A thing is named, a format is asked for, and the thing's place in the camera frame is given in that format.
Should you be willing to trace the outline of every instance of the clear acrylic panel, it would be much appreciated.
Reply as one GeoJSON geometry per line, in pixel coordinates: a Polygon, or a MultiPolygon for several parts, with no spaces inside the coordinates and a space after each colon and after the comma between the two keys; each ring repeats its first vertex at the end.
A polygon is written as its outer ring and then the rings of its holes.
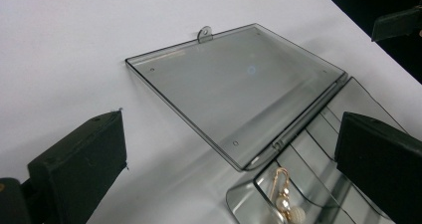
{"type": "Polygon", "coordinates": [[[237,169],[244,169],[344,71],[250,25],[126,62],[237,169]]]}
{"type": "MultiPolygon", "coordinates": [[[[291,157],[292,161],[306,167],[298,155],[291,157]]],[[[271,198],[273,178],[276,169],[280,167],[276,162],[271,163],[256,178],[241,182],[227,192],[227,204],[236,219],[242,224],[288,224],[286,217],[278,210],[275,198],[271,198]]],[[[311,223],[354,223],[348,214],[341,209],[326,188],[315,178],[312,172],[307,172],[312,181],[312,192],[302,192],[300,180],[295,181],[298,173],[290,171],[291,184],[289,186],[291,206],[299,206],[306,212],[303,224],[311,223]]]]}
{"type": "MultiPolygon", "coordinates": [[[[299,206],[305,211],[307,218],[304,223],[354,223],[291,147],[287,147],[277,161],[256,178],[263,195],[272,205],[276,199],[275,194],[271,196],[273,180],[280,166],[289,171],[290,204],[291,207],[299,206]]],[[[284,181],[285,177],[280,176],[279,184],[284,181]]]]}
{"type": "Polygon", "coordinates": [[[333,152],[343,112],[358,112],[382,118],[383,121],[403,130],[355,79],[350,79],[342,91],[292,142],[292,147],[355,222],[392,223],[375,203],[336,169],[333,152]],[[341,188],[347,190],[342,194],[334,194],[341,188]]]}

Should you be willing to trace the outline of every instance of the mounting tab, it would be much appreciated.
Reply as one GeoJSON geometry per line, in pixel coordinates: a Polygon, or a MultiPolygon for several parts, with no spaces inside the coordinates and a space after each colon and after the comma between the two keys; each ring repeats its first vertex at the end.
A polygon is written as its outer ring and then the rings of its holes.
{"type": "Polygon", "coordinates": [[[212,37],[211,27],[209,27],[209,26],[203,27],[198,32],[198,42],[199,43],[206,43],[206,42],[211,41],[212,39],[213,39],[213,37],[212,37]]]}

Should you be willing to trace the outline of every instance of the white table surface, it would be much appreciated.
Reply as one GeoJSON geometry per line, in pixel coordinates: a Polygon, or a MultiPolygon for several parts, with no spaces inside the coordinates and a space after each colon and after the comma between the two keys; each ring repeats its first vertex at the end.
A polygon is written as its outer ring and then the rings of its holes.
{"type": "Polygon", "coordinates": [[[236,223],[235,171],[125,65],[259,23],[355,76],[422,139],[422,88],[330,0],[0,0],[0,176],[92,116],[123,108],[129,171],[89,223],[236,223]]]}

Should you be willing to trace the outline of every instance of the black object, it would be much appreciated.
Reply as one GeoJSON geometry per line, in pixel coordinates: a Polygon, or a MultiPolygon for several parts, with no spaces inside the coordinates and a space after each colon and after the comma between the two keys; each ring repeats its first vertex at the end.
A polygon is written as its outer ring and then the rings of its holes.
{"type": "MultiPolygon", "coordinates": [[[[363,32],[372,36],[375,20],[383,15],[410,9],[420,0],[332,0],[363,32]]],[[[422,84],[422,38],[418,31],[377,42],[413,78],[422,84]]]]}
{"type": "Polygon", "coordinates": [[[422,223],[422,142],[372,117],[345,112],[337,169],[396,223],[422,223]]]}
{"type": "Polygon", "coordinates": [[[416,28],[422,29],[422,5],[377,18],[373,25],[372,41],[410,35],[416,28]]]}
{"type": "Polygon", "coordinates": [[[0,178],[0,223],[86,223],[125,167],[121,112],[91,118],[32,160],[22,185],[0,178]]]}

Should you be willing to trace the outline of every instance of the white surface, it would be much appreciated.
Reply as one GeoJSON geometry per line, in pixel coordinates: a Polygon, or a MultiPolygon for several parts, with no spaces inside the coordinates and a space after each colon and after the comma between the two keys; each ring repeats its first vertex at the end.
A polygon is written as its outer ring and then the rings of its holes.
{"type": "Polygon", "coordinates": [[[0,176],[88,118],[123,108],[128,164],[90,223],[235,223],[242,175],[124,59],[259,23],[355,76],[422,139],[422,89],[330,0],[0,0],[0,176]]]}

